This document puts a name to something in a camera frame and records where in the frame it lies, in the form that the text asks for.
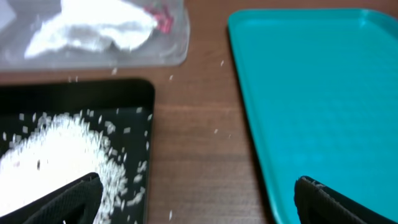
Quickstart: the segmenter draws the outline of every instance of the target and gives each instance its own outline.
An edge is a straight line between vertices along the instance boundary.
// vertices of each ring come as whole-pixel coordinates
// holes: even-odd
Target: clear plastic container
[[[178,65],[188,50],[190,24],[183,0],[129,0],[146,7],[153,3],[166,4],[174,18],[169,34],[155,30],[149,40],[132,52],[111,47],[102,53],[64,49],[26,60],[24,52],[33,36],[46,21],[61,11],[59,0],[0,0],[8,1],[16,18],[0,30],[0,70],[48,70],[59,68],[114,68]]]

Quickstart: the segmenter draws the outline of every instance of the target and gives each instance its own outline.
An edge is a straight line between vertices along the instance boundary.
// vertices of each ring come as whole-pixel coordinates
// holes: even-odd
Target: wooden table
[[[115,76],[111,70],[2,73],[0,84],[67,82],[77,75],[79,82],[149,79],[156,100],[148,223],[273,223],[234,71],[228,16],[249,8],[366,7],[398,17],[398,0],[185,3],[192,33],[187,60],[179,67],[119,69]]]

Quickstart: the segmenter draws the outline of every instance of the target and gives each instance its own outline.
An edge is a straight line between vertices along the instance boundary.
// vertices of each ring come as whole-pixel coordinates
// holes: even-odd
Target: rice pile
[[[81,113],[73,118],[68,113],[53,118],[44,113],[37,127],[28,139],[12,138],[10,150],[0,159],[0,217],[96,172],[104,190],[94,223],[110,223],[119,203],[116,198],[127,192],[124,165],[108,153],[110,140],[91,131]]]

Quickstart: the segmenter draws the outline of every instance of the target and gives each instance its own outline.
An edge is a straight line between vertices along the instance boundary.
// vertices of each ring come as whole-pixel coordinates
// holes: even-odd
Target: plastic tray
[[[228,21],[277,223],[308,175],[398,221],[398,23],[367,9],[239,11]]]
[[[134,221],[146,223],[150,139],[153,121],[153,118],[149,119],[148,116],[154,110],[154,97],[153,86],[149,82],[139,79],[3,86],[0,87],[0,132],[6,132],[7,136],[15,133],[21,135],[22,138],[28,138],[30,134],[22,133],[22,126],[27,126],[29,130],[36,128],[37,120],[33,123],[32,119],[27,118],[31,118],[34,113],[40,114],[43,111],[52,117],[54,114],[64,112],[75,114],[83,110],[85,121],[91,121],[90,129],[96,131],[103,131],[104,121],[111,121],[116,126],[116,132],[107,135],[111,140],[111,146],[118,151],[125,147],[128,154],[124,166],[129,190],[122,200],[132,200],[134,191],[139,192],[140,187],[146,189],[144,200],[139,204],[126,206],[123,212],[115,208],[111,216],[112,223],[126,223],[128,215],[130,215],[131,223]],[[140,113],[136,113],[138,107],[142,107]],[[87,116],[86,109],[94,110],[94,116]],[[24,121],[19,120],[19,113],[24,113]],[[100,115],[103,116],[103,122],[98,124]],[[126,127],[131,127],[129,134],[123,133],[123,129]],[[9,141],[1,139],[0,157],[8,148]],[[139,161],[147,161],[147,169],[142,180],[139,183],[133,183],[133,179],[137,175]]]

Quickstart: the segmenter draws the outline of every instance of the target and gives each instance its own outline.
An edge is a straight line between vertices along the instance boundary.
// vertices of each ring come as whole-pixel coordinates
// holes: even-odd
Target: black tray
[[[114,209],[111,216],[112,224],[126,223],[128,215],[131,223],[136,220],[138,223],[146,223],[153,120],[148,117],[153,114],[154,99],[154,87],[148,81],[141,79],[0,87],[0,135],[3,132],[7,133],[7,141],[3,141],[2,138],[0,140],[0,157],[6,152],[5,149],[9,148],[9,141],[14,133],[21,135],[23,139],[30,136],[37,127],[37,120],[42,112],[51,117],[65,112],[73,116],[83,110],[83,117],[86,122],[90,122],[90,129],[104,131],[104,135],[107,135],[104,122],[111,121],[116,126],[116,133],[107,135],[111,140],[111,146],[119,152],[125,147],[127,152],[124,166],[129,190],[122,200],[126,202],[132,200],[134,191],[139,192],[140,187],[146,189],[144,199],[138,205],[125,206],[123,212],[118,208]],[[140,113],[137,113],[138,107],[142,107]],[[87,109],[94,111],[93,117],[86,114]],[[19,113],[24,114],[23,121],[19,119]],[[34,113],[37,113],[36,122],[32,121]],[[23,126],[28,127],[28,134],[22,133]],[[131,128],[129,134],[123,134],[123,129],[126,127]],[[134,184],[132,180],[137,175],[139,161],[147,161],[147,169],[143,173],[142,180]]]

